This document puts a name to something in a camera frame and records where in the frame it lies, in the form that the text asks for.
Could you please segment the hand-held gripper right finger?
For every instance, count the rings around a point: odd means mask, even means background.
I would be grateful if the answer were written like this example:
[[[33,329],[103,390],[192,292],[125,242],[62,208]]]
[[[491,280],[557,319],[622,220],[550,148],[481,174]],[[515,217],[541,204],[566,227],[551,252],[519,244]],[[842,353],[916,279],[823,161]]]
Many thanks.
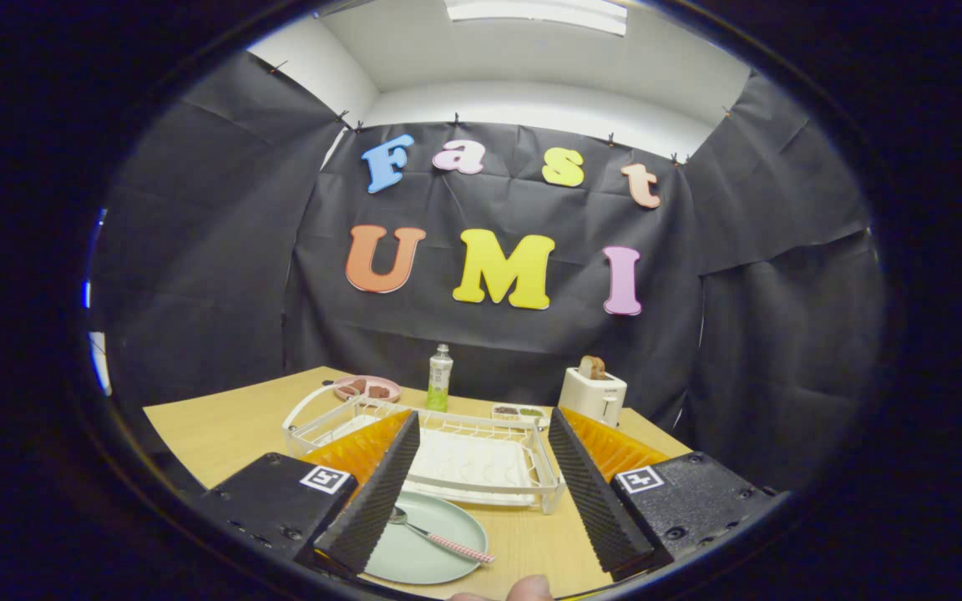
[[[569,408],[549,444],[603,571],[612,577],[683,562],[785,498],[701,452],[668,457]]]

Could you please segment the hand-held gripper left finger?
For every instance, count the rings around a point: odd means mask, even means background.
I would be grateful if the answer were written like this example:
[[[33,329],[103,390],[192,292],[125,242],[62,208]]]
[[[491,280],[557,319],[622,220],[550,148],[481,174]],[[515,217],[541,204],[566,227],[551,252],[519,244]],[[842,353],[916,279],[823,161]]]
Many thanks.
[[[257,552],[351,578],[367,566],[420,444],[418,414],[393,413],[301,459],[270,452],[197,498]]]

